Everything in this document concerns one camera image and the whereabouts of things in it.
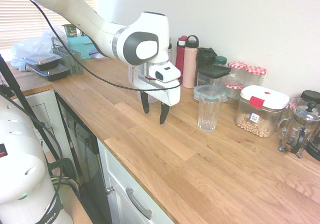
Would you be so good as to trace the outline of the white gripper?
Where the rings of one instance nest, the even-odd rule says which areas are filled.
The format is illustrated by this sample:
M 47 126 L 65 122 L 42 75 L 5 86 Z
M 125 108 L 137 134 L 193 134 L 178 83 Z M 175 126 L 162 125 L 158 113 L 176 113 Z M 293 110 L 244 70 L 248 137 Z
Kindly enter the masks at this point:
M 148 95 L 161 102 L 159 123 L 163 124 L 168 116 L 170 106 L 174 106 L 180 101 L 180 83 L 178 80 L 167 83 L 159 80 L 149 80 L 142 74 L 141 68 L 142 65 L 131 67 L 131 84 L 141 93 L 140 98 L 145 114 L 150 111 Z

